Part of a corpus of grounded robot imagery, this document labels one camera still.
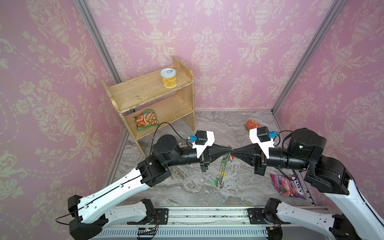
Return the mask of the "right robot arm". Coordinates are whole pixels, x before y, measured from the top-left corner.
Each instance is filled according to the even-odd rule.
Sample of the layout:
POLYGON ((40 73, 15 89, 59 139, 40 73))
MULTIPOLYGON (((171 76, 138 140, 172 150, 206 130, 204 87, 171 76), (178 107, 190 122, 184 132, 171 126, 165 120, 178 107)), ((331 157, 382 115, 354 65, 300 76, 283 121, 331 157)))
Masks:
POLYGON ((250 131, 252 144, 231 151, 263 176, 267 167, 306 171, 304 181, 328 197, 342 212, 320 214, 269 199, 263 210, 268 223, 291 223, 330 240, 382 240, 384 220, 359 191, 356 181, 337 159, 323 155, 327 140, 307 128, 287 135, 288 147, 275 148, 267 133, 250 131))

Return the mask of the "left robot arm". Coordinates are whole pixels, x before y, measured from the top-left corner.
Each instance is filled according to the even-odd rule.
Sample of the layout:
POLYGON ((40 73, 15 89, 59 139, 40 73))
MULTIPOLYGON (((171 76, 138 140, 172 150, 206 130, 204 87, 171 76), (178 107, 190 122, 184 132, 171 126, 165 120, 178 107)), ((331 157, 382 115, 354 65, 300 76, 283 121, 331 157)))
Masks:
POLYGON ((75 240, 89 240, 104 228, 128 224, 158 225, 151 200, 121 206, 124 200, 161 183, 171 176, 170 166, 199 164, 202 172, 211 162, 231 152, 230 147, 216 145, 213 132, 198 131, 192 146, 180 147, 173 135, 163 135, 152 146, 152 153, 128 174, 104 189, 86 197, 68 199, 70 235, 75 240))

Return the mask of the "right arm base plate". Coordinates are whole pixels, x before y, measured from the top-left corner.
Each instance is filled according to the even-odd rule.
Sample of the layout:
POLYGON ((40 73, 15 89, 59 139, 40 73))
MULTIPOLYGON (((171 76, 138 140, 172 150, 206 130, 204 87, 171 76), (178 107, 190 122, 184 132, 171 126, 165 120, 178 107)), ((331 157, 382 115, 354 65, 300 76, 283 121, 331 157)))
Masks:
POLYGON ((290 223, 281 221, 276 213, 264 208, 248 208, 247 217, 251 225, 288 225, 290 223))

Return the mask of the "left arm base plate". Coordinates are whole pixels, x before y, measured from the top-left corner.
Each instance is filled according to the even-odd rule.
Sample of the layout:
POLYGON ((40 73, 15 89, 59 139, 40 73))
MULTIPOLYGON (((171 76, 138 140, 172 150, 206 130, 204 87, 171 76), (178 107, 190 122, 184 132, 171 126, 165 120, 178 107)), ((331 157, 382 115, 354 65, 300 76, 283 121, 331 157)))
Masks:
POLYGON ((168 208, 155 208, 155 212, 147 215, 143 220, 139 222, 127 222, 127 225, 166 225, 168 223, 168 208))

